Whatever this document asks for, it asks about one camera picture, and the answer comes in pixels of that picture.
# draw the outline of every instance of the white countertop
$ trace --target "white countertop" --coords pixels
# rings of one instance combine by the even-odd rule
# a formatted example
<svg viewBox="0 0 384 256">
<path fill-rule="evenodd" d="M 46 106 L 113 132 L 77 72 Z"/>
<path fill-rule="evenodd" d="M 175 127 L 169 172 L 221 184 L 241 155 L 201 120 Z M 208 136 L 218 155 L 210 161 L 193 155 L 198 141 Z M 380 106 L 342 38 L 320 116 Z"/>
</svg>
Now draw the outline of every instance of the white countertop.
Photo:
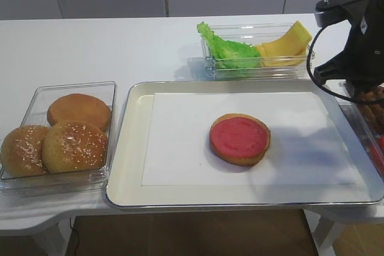
<svg viewBox="0 0 384 256">
<path fill-rule="evenodd" d="M 312 14 L 149 19 L 17 20 L 0 22 L 0 141 L 19 126 L 36 88 L 113 80 L 116 116 L 138 82 L 206 80 L 196 25 L 295 22 L 313 34 Z M 344 47 L 349 24 L 319 38 L 314 64 Z M 18 198 L 0 194 L 0 235 L 29 234 L 66 216 L 122 213 L 104 191 Z"/>
</svg>

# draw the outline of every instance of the metal tray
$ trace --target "metal tray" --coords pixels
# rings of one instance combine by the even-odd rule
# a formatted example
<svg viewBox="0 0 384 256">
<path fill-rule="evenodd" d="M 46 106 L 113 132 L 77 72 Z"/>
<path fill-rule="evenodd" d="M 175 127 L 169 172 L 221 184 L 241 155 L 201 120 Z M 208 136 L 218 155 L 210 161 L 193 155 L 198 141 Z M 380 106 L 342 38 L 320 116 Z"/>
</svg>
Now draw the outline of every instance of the metal tray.
<svg viewBox="0 0 384 256">
<path fill-rule="evenodd" d="M 255 117 L 264 115 L 260 120 L 264 121 L 272 131 L 272 144 L 275 147 L 273 156 L 266 155 L 263 159 L 265 163 L 270 161 L 279 161 L 276 157 L 276 140 L 281 138 L 281 129 L 285 123 L 282 122 L 283 117 L 287 124 L 292 121 L 290 112 L 295 111 L 296 120 L 303 120 L 303 127 L 308 125 L 308 131 L 312 126 L 316 126 L 320 121 L 318 118 L 312 118 L 308 112 L 315 111 L 320 113 L 322 118 L 326 119 L 326 127 L 331 132 L 331 144 L 340 145 L 340 153 L 345 153 L 345 168 L 352 169 L 356 176 L 352 183 L 298 183 L 295 181 L 289 183 L 276 184 L 255 184 L 253 181 L 249 183 L 234 183 L 233 185 L 207 185 L 205 179 L 200 177 L 196 183 L 187 183 L 185 185 L 175 184 L 143 184 L 143 175 L 145 175 L 146 157 L 148 146 L 150 144 L 151 129 L 154 125 L 154 118 L 158 119 L 158 115 L 154 115 L 154 103 L 156 94 L 193 94 L 193 95 L 218 95 L 224 94 L 235 97 L 236 95 L 251 94 L 254 97 Z M 264 97 L 271 95 L 274 101 L 264 101 L 262 105 L 258 103 Z M 304 103 L 300 101 L 312 100 L 312 103 Z M 277 111 L 279 107 L 280 118 L 276 118 L 276 122 L 272 122 L 273 111 Z M 211 109 L 207 113 L 206 118 L 212 123 L 215 118 L 216 108 Z M 255 206 L 312 206 L 312 205 L 367 205 L 377 203 L 384 197 L 384 183 L 377 174 L 372 162 L 367 156 L 363 146 L 359 142 L 357 136 L 350 127 L 347 119 L 343 115 L 338 103 L 330 95 L 316 88 L 310 80 L 246 80 L 235 82 L 162 82 L 162 83 L 141 83 L 131 88 L 128 95 L 127 106 L 125 108 L 124 120 L 119 135 L 119 142 L 116 148 L 115 158 L 112 164 L 110 179 L 107 184 L 107 198 L 115 206 L 121 208 L 148 209 L 156 208 L 157 210 L 198 210 L 198 209 L 252 209 Z M 317 144 L 327 144 L 327 139 L 319 139 L 313 135 L 302 135 L 296 139 L 297 146 L 306 147 L 309 141 Z M 184 142 L 175 143 L 175 145 L 185 144 Z M 332 150 L 324 145 L 313 146 L 316 153 L 326 155 L 328 150 Z M 186 150 L 185 154 L 189 154 L 193 150 Z M 307 150 L 308 154 L 301 154 L 300 159 L 305 161 L 315 161 L 313 159 L 316 154 L 311 150 Z M 313 167 L 312 173 L 322 172 L 321 168 L 327 168 L 329 159 L 324 158 L 322 167 Z M 161 173 L 164 178 L 169 177 L 166 169 Z M 239 171 L 239 173 L 248 173 L 247 171 Z M 300 178 L 301 171 L 291 175 L 292 179 Z"/>
</svg>

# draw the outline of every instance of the black wire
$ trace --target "black wire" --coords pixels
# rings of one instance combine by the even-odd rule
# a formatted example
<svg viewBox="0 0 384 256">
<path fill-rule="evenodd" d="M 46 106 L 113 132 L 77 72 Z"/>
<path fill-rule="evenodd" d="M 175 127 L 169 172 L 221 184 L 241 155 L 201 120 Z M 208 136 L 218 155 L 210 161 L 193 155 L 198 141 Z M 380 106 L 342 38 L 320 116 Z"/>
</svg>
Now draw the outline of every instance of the black wire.
<svg viewBox="0 0 384 256">
<path fill-rule="evenodd" d="M 328 93 L 328 94 L 331 94 L 332 96 L 334 97 L 337 97 L 337 98 L 340 98 L 342 100 L 346 100 L 348 102 L 352 102 L 352 103 L 355 103 L 355 104 L 362 104 L 362 105 L 373 105 L 373 104 L 378 104 L 378 103 L 384 103 L 384 98 L 383 99 L 379 99 L 379 100 L 374 100 L 374 101 L 362 101 L 362 100 L 357 100 L 355 98 L 351 98 L 351 97 L 346 97 L 344 95 L 341 95 L 341 94 L 337 94 L 336 92 L 333 92 L 327 88 L 325 88 L 324 86 L 320 85 L 316 79 L 314 78 L 313 74 L 312 74 L 312 71 L 311 71 L 311 55 L 312 55 L 312 52 L 313 52 L 313 47 L 314 47 L 314 44 L 316 43 L 318 37 L 320 36 L 320 34 L 324 31 L 324 29 L 327 28 L 327 26 L 325 27 L 322 27 L 318 33 L 316 34 L 316 36 L 313 38 L 313 41 L 310 45 L 310 49 L 308 51 L 308 56 L 307 56 L 307 72 L 308 72 L 308 75 L 310 76 L 310 79 L 313 81 L 313 83 L 318 87 L 320 88 L 322 91 Z"/>
<path fill-rule="evenodd" d="M 77 229 L 73 228 L 73 225 L 72 225 L 72 218 L 70 218 L 70 227 L 71 227 L 71 230 L 73 232 L 76 233 L 76 236 L 77 236 L 77 244 L 76 244 L 76 247 L 74 249 L 74 256 L 77 256 L 77 249 L 79 248 L 80 246 L 80 233 Z"/>
</svg>

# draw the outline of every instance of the white tray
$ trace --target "white tray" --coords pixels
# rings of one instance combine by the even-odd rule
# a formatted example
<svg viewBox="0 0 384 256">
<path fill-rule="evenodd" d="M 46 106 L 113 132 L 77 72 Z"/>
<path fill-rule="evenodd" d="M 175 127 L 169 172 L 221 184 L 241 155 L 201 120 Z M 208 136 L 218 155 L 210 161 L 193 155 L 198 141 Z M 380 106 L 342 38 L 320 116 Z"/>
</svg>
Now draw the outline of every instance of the white tray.
<svg viewBox="0 0 384 256">
<path fill-rule="evenodd" d="M 271 129 L 253 168 L 211 153 L 225 113 Z M 371 204 L 384 184 L 336 100 L 310 80 L 141 83 L 131 88 L 107 185 L 119 207 Z"/>
</svg>

